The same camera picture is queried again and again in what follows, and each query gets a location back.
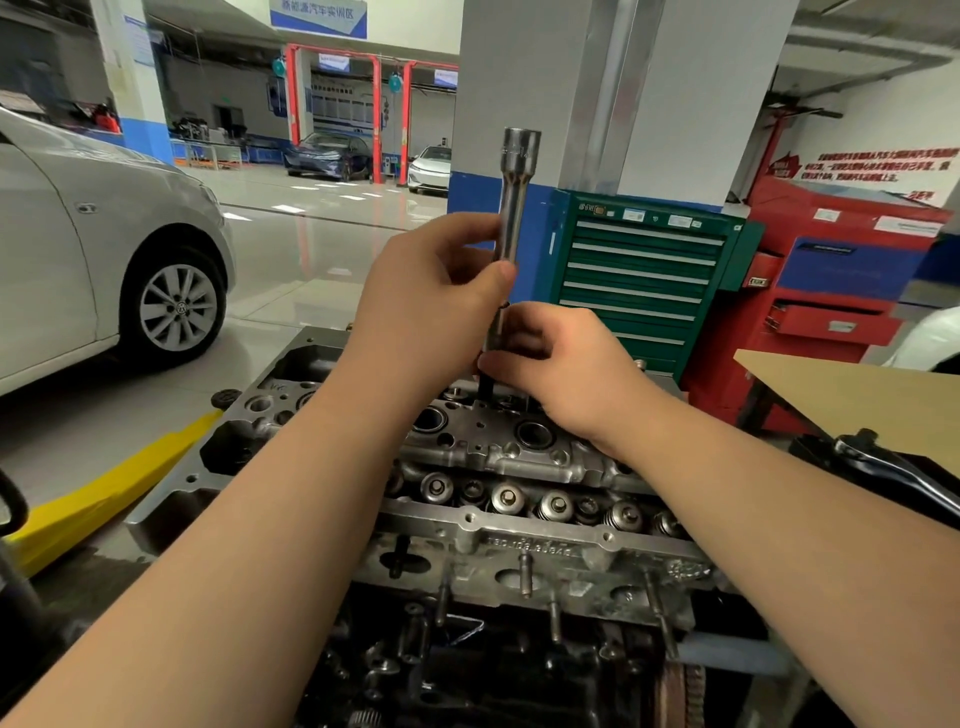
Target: wooden tabletop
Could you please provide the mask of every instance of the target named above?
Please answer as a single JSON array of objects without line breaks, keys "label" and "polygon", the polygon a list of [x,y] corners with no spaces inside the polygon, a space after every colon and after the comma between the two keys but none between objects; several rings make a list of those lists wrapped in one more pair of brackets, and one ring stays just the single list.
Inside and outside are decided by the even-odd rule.
[{"label": "wooden tabletop", "polygon": [[960,477],[960,376],[738,350],[733,357],[831,437],[924,455]]}]

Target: open drawer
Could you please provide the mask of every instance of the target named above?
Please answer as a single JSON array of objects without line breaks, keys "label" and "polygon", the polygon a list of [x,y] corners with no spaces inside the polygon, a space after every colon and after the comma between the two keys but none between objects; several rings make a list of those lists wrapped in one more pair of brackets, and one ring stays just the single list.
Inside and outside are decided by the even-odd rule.
[{"label": "open drawer", "polygon": [[879,313],[817,308],[798,303],[774,305],[766,321],[767,327],[776,333],[881,347],[891,342],[902,323],[900,319]]}]

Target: red tool cabinet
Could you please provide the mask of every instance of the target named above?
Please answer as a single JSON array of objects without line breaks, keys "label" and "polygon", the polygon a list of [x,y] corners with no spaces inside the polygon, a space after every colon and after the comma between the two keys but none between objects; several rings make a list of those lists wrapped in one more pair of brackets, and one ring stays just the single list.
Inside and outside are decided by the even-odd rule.
[{"label": "red tool cabinet", "polygon": [[[751,385],[737,349],[857,362],[889,344],[891,311],[949,217],[886,192],[762,178],[750,219],[765,231],[743,287],[710,309],[682,380],[690,403],[736,420]],[[779,408],[765,426],[802,429]]]}]

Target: engine block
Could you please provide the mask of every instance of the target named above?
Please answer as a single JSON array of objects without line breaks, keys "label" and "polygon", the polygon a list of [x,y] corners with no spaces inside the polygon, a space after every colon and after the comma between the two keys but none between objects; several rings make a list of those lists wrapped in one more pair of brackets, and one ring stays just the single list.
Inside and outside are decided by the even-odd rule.
[{"label": "engine block", "polygon": [[[159,554],[313,396],[348,333],[305,328],[127,518]],[[458,380],[397,454],[354,580],[485,606],[691,629],[691,588],[713,568],[622,463],[500,387]]]}]

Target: car windshield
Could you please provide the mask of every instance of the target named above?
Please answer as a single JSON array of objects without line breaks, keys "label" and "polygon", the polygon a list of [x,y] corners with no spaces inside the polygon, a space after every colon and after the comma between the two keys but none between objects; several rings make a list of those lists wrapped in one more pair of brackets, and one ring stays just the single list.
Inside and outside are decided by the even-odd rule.
[{"label": "car windshield", "polygon": [[309,147],[310,149],[320,149],[321,147],[340,147],[342,149],[346,149],[349,144],[349,136],[313,132],[300,143],[300,146]]},{"label": "car windshield", "polygon": [[450,161],[453,158],[453,150],[449,147],[427,147],[420,155],[421,159],[439,159],[441,161]]}]

